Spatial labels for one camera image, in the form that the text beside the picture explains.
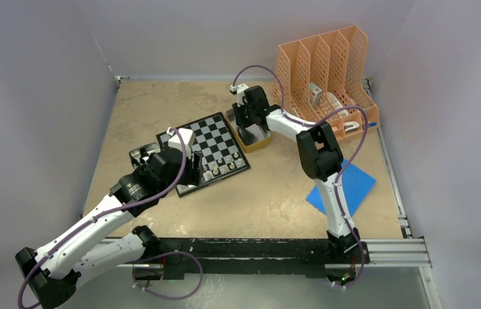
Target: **table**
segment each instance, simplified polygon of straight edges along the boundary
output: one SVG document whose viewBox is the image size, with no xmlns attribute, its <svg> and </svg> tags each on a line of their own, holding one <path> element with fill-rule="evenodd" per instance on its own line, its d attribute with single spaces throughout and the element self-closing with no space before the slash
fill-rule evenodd
<svg viewBox="0 0 481 309">
<path fill-rule="evenodd" d="M 270 98 L 272 83 L 263 86 Z M 84 213 L 120 177 L 132 172 L 128 151 L 155 142 L 157 133 L 231 108 L 228 82 L 124 80 L 94 172 Z M 122 237 L 147 225 L 160 237 L 325 238 L 326 217 L 305 201 L 314 182 L 306 177 L 295 142 L 273 134 L 270 145 L 247 153 L 251 169 L 179 198 L 172 191 L 159 204 L 110 234 Z M 359 138 L 341 141 L 348 158 Z M 379 136 L 372 131 L 354 164 L 377 182 L 354 214 L 362 238 L 399 239 L 402 232 Z"/>
</svg>

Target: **cable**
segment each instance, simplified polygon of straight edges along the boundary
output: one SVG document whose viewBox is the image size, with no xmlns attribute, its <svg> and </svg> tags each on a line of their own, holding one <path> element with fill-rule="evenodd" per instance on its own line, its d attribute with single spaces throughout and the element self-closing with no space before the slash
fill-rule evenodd
<svg viewBox="0 0 481 309">
<path fill-rule="evenodd" d="M 238 72 L 238 74 L 235 76 L 234 80 L 232 81 L 232 85 L 234 86 L 236 84 L 236 81 L 238 80 L 238 77 L 240 76 L 240 74 L 242 74 L 244 71 L 246 71 L 249 68 L 261 68 L 261 69 L 264 69 L 264 70 L 268 71 L 270 74 L 272 74 L 272 76 L 274 76 L 274 78 L 276 79 L 276 82 L 278 83 L 278 86 L 280 88 L 280 93 L 281 93 L 280 110 L 282 112 L 282 115 L 286 119 L 288 119 L 289 121 L 292 121 L 296 124 L 300 124 L 302 126 L 307 126 L 307 127 L 317 127 L 317 126 L 320 126 L 321 124 L 323 124 L 331 116 L 337 114 L 340 111 L 344 111 L 346 109 L 357 109 L 361 112 L 361 115 L 363 116 L 363 120 L 365 121 L 365 125 L 363 126 L 363 134 L 361 136 L 361 139 L 360 139 L 360 142 L 359 142 L 358 146 L 356 147 L 356 149 L 352 153 L 352 156 L 350 157 L 350 159 L 348 159 L 346 161 L 346 164 L 337 173 L 337 176 L 335 177 L 335 183 L 337 183 L 339 181 L 340 177 L 343 175 L 344 170 L 346 170 L 346 168 L 352 163 L 352 160 L 354 160 L 354 158 L 357 156 L 358 152 L 361 149 L 361 146 L 363 145 L 363 142 L 365 141 L 365 136 L 367 136 L 367 130 L 369 129 L 369 121 L 368 121 L 367 114 L 365 113 L 365 110 L 363 110 L 363 108 L 361 108 L 359 106 L 356 106 L 356 105 L 345 106 L 345 107 L 336 109 L 335 111 L 332 111 L 331 113 L 327 114 L 324 118 L 320 119 L 320 121 L 316 122 L 315 124 L 298 121 L 296 119 L 293 119 L 293 118 L 289 117 L 288 113 L 284 110 L 284 100 L 285 100 L 284 99 L 284 86 L 282 85 L 282 82 L 280 81 L 280 79 L 278 78 L 276 73 L 274 73 L 274 71 L 272 71 L 272 69 L 270 69 L 266 66 L 261 66 L 259 64 L 253 64 L 251 66 L 247 66 L 247 67 L 243 68 L 242 70 L 240 70 L 240 72 Z M 339 206 L 339 210 L 341 211 L 341 215 L 344 218 L 344 222 L 346 223 L 346 226 L 348 227 L 348 230 L 350 230 L 350 233 L 354 237 L 354 240 L 356 240 L 356 243 L 358 244 L 359 248 L 361 249 L 360 272 L 359 272 L 358 276 L 356 276 L 356 278 L 354 278 L 353 281 L 351 281 L 348 285 L 343 286 L 343 288 L 350 288 L 354 283 L 356 283 L 358 281 L 358 279 L 361 277 L 361 274 L 363 273 L 363 269 L 364 269 L 364 265 L 365 265 L 365 249 L 363 248 L 361 240 L 359 239 L 359 237 L 354 233 L 354 228 L 352 228 L 352 226 L 350 225 L 350 222 L 348 221 L 348 218 L 346 217 L 346 212 L 344 211 L 343 204 L 341 203 L 341 199 L 339 197 L 338 186 L 334 186 L 334 192 L 335 192 L 335 197 L 337 198 L 337 204 Z"/>
<path fill-rule="evenodd" d="M 120 207 L 115 207 L 115 208 L 112 208 L 112 209 L 109 209 L 109 210 L 106 210 L 106 211 L 102 211 L 101 213 L 97 214 L 96 216 L 94 216 L 94 222 L 96 222 L 99 218 L 107 215 L 107 214 L 110 214 L 112 212 L 116 212 L 116 211 L 124 211 L 124 210 L 127 210 L 127 209 L 130 209 L 132 207 L 136 207 L 136 206 L 140 206 L 140 205 L 143 205 L 145 203 L 149 203 L 151 201 L 154 201 L 156 199 L 159 199 L 161 197 L 163 197 L 164 195 L 166 195 L 168 192 L 170 192 L 172 189 L 174 189 L 174 187 L 176 187 L 176 185 L 178 184 L 178 182 L 180 181 L 180 178 L 182 177 L 183 173 L 184 173 L 184 170 L 185 170 L 185 165 L 186 165 L 186 161 L 187 161 L 187 158 L 185 157 L 185 154 L 187 153 L 187 150 L 185 148 L 185 143 L 184 143 L 184 140 L 180 134 L 180 132 L 175 129 L 175 128 L 169 128 L 169 130 L 173 131 L 175 134 L 178 135 L 178 138 L 180 139 L 180 144 L 182 146 L 182 164 L 180 166 L 180 171 L 178 172 L 178 175 L 176 176 L 176 178 L 174 179 L 174 181 L 166 188 L 164 189 L 163 191 L 161 191 L 160 193 L 157 193 L 156 195 L 150 197 L 150 198 L 146 198 L 144 200 L 141 200 L 141 201 L 137 201 L 135 203 L 132 203 L 132 204 L 127 204 L 127 205 L 123 205 L 123 206 L 120 206 Z M 51 248 L 51 250 L 49 250 L 48 252 L 45 252 L 43 253 L 43 258 L 41 260 L 39 260 L 39 262 L 37 262 L 35 264 L 35 266 L 33 266 L 33 268 L 29 271 L 29 273 L 26 275 L 25 279 L 24 279 L 24 282 L 22 282 L 22 285 L 20 287 L 20 291 L 18 293 L 18 297 L 17 297 L 17 305 L 19 307 L 19 309 L 34 309 L 35 307 L 39 306 L 40 303 L 35 303 L 29 307 L 24 307 L 24 304 L 22 302 L 22 298 L 23 298 L 23 295 L 24 295 L 24 291 L 26 290 L 26 287 L 28 286 L 28 282 L 30 281 L 30 279 L 32 278 L 33 274 L 35 273 L 35 271 L 37 269 L 39 269 L 41 267 L 41 265 L 43 265 L 47 260 L 49 260 L 50 258 L 52 258 L 52 255 L 60 248 L 62 247 L 68 240 L 70 240 L 72 237 L 74 237 L 75 235 L 77 235 L 80 231 L 82 231 L 83 229 L 85 229 L 87 226 L 89 226 L 90 224 L 92 224 L 93 221 L 86 221 L 84 222 L 82 225 L 79 225 L 75 230 L 73 230 L 71 233 L 69 233 L 68 235 L 66 235 L 64 238 L 62 238 L 62 240 L 60 240 L 54 247 Z"/>
<path fill-rule="evenodd" d="M 167 252 L 167 253 L 159 254 L 157 256 L 153 256 L 153 257 L 150 257 L 150 258 L 147 258 L 147 259 L 141 259 L 140 261 L 137 261 L 137 263 L 147 263 L 147 262 L 152 261 L 154 259 L 164 258 L 166 256 L 172 256 L 172 255 L 175 255 L 175 254 L 179 254 L 179 255 L 187 256 L 188 258 L 191 258 L 196 263 L 196 266 L 198 267 L 198 270 L 200 271 L 200 278 L 198 280 L 198 283 L 196 284 L 196 287 L 191 292 L 189 292 L 188 294 L 185 294 L 183 296 L 167 296 L 167 295 L 162 295 L 162 294 L 156 293 L 152 290 L 148 290 L 148 289 L 144 288 L 143 286 L 141 286 L 139 283 L 136 282 L 136 276 L 134 274 L 134 269 L 132 270 L 132 280 L 134 281 L 134 285 L 132 287 L 138 288 L 141 291 L 144 291 L 145 293 L 149 293 L 153 296 L 157 296 L 157 297 L 162 298 L 162 299 L 167 299 L 169 301 L 181 301 L 182 299 L 186 299 L 188 297 L 191 297 L 193 294 L 195 294 L 196 291 L 198 291 L 198 289 L 202 285 L 203 273 L 202 273 L 202 264 L 200 264 L 200 261 L 198 261 L 194 255 L 192 255 L 190 253 L 187 253 L 187 252 L 183 252 L 183 251 L 173 251 L 173 252 Z"/>
</svg>

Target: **white wall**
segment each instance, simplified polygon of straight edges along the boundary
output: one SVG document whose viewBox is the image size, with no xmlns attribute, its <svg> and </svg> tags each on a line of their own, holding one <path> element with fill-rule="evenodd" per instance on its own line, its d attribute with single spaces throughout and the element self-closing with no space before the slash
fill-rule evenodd
<svg viewBox="0 0 481 309">
<path fill-rule="evenodd" d="M 278 45 L 357 23 L 372 75 L 415 0 L 77 0 L 115 75 L 231 78 Z M 252 70 L 246 77 L 269 77 Z"/>
<path fill-rule="evenodd" d="M 374 88 L 445 308 L 481 308 L 481 1 L 417 0 Z"/>
<path fill-rule="evenodd" d="M 16 306 L 16 252 L 79 217 L 114 82 L 74 0 L 0 0 L 0 308 Z"/>
</svg>

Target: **purple cable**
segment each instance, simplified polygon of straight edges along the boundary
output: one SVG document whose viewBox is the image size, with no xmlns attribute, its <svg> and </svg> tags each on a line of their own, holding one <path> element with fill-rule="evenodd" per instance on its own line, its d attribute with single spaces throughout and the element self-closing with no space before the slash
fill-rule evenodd
<svg viewBox="0 0 481 309">
<path fill-rule="evenodd" d="M 163 197 L 165 194 L 167 194 L 168 192 L 170 192 L 172 189 L 174 189 L 174 187 L 176 187 L 176 185 L 178 184 L 178 182 L 180 181 L 180 178 L 182 177 L 183 173 L 184 173 L 184 170 L 185 170 L 185 164 L 186 164 L 186 157 L 185 157 L 185 154 L 187 153 L 187 150 L 185 149 L 185 144 L 184 144 L 184 140 L 180 134 L 180 132 L 171 127 L 170 128 L 171 131 L 173 131 L 175 134 L 178 135 L 179 139 L 180 139 L 180 144 L 182 145 L 182 165 L 180 167 L 180 171 L 178 172 L 178 175 L 176 176 L 176 178 L 174 179 L 174 181 L 166 188 L 164 189 L 163 191 L 161 191 L 160 193 L 157 193 L 156 195 L 150 197 L 150 198 L 146 198 L 144 200 L 141 200 L 141 201 L 137 201 L 135 203 L 132 203 L 132 204 L 127 204 L 127 205 L 124 205 L 124 206 L 121 206 L 121 207 L 115 207 L 113 209 L 109 209 L 107 211 L 102 211 L 101 213 L 97 214 L 96 216 L 94 216 L 94 222 L 96 222 L 96 220 L 98 220 L 99 218 L 107 215 L 107 214 L 110 214 L 112 212 L 116 212 L 116 211 L 124 211 L 126 209 L 130 209 L 132 207 L 136 207 L 136 206 L 140 206 L 140 205 L 143 205 L 145 203 L 149 203 L 151 201 L 154 201 L 158 198 L 161 198 Z M 71 233 L 69 233 L 68 235 L 66 235 L 64 238 L 62 238 L 62 240 L 60 240 L 54 247 L 52 247 L 51 250 L 49 250 L 45 256 L 43 256 L 43 258 L 37 262 L 35 264 L 35 266 L 29 271 L 28 275 L 26 275 L 25 279 L 24 279 L 24 282 L 22 282 L 22 285 L 20 287 L 20 291 L 19 291 L 19 294 L 18 294 L 18 297 L 17 297 L 17 305 L 19 307 L 19 309 L 34 309 L 35 307 L 39 306 L 40 304 L 39 303 L 36 303 L 36 304 L 33 304 L 29 307 L 24 307 L 24 304 L 22 302 L 22 298 L 23 298 L 23 295 L 24 295 L 24 291 L 26 290 L 26 287 L 28 286 L 28 282 L 30 281 L 30 279 L 32 278 L 33 274 L 35 273 L 35 271 L 37 269 L 39 269 L 41 267 L 41 265 L 43 265 L 49 258 L 49 256 L 52 258 L 52 255 L 61 247 L 63 246 L 68 240 L 70 240 L 72 237 L 74 237 L 75 235 L 77 235 L 80 231 L 82 231 L 83 229 L 85 229 L 87 226 L 89 226 L 90 224 L 92 224 L 93 222 L 92 221 L 86 221 L 85 223 L 83 223 L 82 225 L 79 225 L 75 230 L 73 230 Z"/>
<path fill-rule="evenodd" d="M 361 108 L 359 106 L 356 106 L 356 105 L 345 106 L 345 107 L 336 109 L 335 111 L 332 111 L 331 113 L 327 114 L 324 118 L 322 118 L 320 121 L 318 121 L 315 124 L 309 124 L 309 123 L 306 123 L 306 122 L 298 121 L 296 119 L 293 119 L 293 118 L 289 117 L 288 114 L 285 112 L 285 110 L 284 110 L 284 86 L 282 85 L 282 82 L 280 81 L 280 79 L 278 78 L 276 73 L 274 73 L 274 71 L 272 71 L 270 68 L 268 68 L 266 66 L 259 65 L 259 64 L 253 64 L 251 66 L 247 66 L 247 67 L 243 68 L 242 70 L 240 70 L 240 72 L 238 72 L 238 74 L 235 76 L 234 80 L 232 81 L 232 85 L 234 86 L 236 84 L 236 81 L 238 80 L 238 77 L 240 77 L 240 74 L 242 74 L 244 71 L 246 71 L 249 68 L 261 68 L 261 69 L 267 70 L 270 74 L 272 74 L 272 76 L 274 76 L 274 78 L 276 79 L 276 82 L 278 82 L 278 86 L 280 87 L 280 94 L 281 94 L 280 110 L 282 111 L 282 115 L 286 119 L 288 119 L 289 121 L 292 121 L 296 124 L 300 124 L 302 126 L 307 126 L 307 127 L 317 127 L 317 126 L 320 126 L 321 124 L 323 124 L 331 116 L 337 114 L 340 111 L 344 111 L 346 109 L 357 109 L 361 112 L 361 115 L 363 116 L 363 120 L 365 121 L 365 125 L 363 126 L 363 134 L 361 136 L 361 139 L 360 139 L 360 142 L 359 142 L 358 146 L 356 147 L 356 149 L 352 153 L 352 156 L 350 157 L 350 159 L 348 159 L 348 161 L 346 161 L 346 164 L 337 173 L 337 176 L 335 177 L 335 183 L 337 183 L 339 181 L 339 178 L 343 175 L 344 170 L 352 163 L 352 160 L 354 160 L 354 158 L 357 156 L 358 152 L 361 149 L 361 146 L 363 145 L 363 142 L 365 141 L 365 136 L 367 136 L 367 130 L 369 128 L 369 125 L 368 125 L 369 121 L 368 121 L 368 118 L 367 118 L 367 114 L 365 113 L 363 108 Z M 343 215 L 343 217 L 345 217 L 346 212 L 344 211 L 343 204 L 341 203 L 341 199 L 339 198 L 339 191 L 338 191 L 338 188 L 336 186 L 334 187 L 334 192 L 335 192 L 335 197 L 337 198 L 337 204 L 339 206 L 339 209 L 341 210 L 341 214 Z M 359 237 L 354 233 L 354 229 L 350 225 L 350 222 L 348 221 L 347 218 L 344 219 L 344 222 L 346 222 L 346 226 L 348 226 L 348 230 L 350 230 L 350 233 L 352 234 L 352 236 L 354 237 L 354 239 L 356 240 L 358 246 L 360 247 L 360 249 L 362 251 L 359 274 L 354 278 L 353 281 L 351 281 L 348 285 L 345 285 L 343 287 L 343 288 L 350 288 L 352 285 L 354 285 L 354 283 L 356 283 L 358 281 L 358 279 L 361 277 L 361 274 L 363 273 L 364 264 L 365 264 L 365 254 L 364 254 L 365 249 L 363 248 L 361 240 L 359 239 Z"/>
<path fill-rule="evenodd" d="M 198 280 L 198 283 L 196 285 L 196 287 L 194 288 L 194 290 L 192 290 L 191 292 L 189 292 L 188 294 L 185 294 L 183 296 L 167 296 L 167 295 L 162 295 L 162 294 L 159 294 L 159 293 L 156 293 L 152 290 L 149 290 L 147 288 L 144 288 L 143 286 L 139 285 L 137 282 L 136 282 L 136 276 L 134 275 L 134 270 L 132 270 L 132 280 L 134 281 L 134 287 L 144 291 L 145 293 L 149 293 L 153 296 L 157 296 L 157 297 L 160 297 L 162 299 L 167 299 L 169 301 L 181 301 L 182 299 L 186 299 L 188 297 L 191 297 L 193 294 L 196 293 L 196 291 L 198 291 L 198 289 L 200 288 L 200 286 L 202 285 L 202 265 L 200 264 L 200 262 L 196 259 L 196 257 L 194 257 L 192 254 L 190 253 L 187 253 L 187 252 L 183 252 L 183 251 L 173 251 L 173 252 L 167 252 L 167 253 L 163 253 L 163 254 L 159 254 L 157 256 L 153 256 L 153 257 L 149 257 L 147 259 L 141 259 L 139 261 L 136 261 L 137 263 L 146 263 L 146 262 L 149 262 L 149 261 L 152 261 L 154 259 L 158 259 L 158 258 L 164 258 L 166 256 L 172 256 L 172 255 L 175 255 L 175 254 L 179 254 L 179 255 L 182 255 L 182 256 L 187 256 L 188 258 L 191 258 L 193 259 L 193 261 L 196 263 L 196 266 L 198 266 L 198 270 L 200 271 L 200 278 Z"/>
</svg>

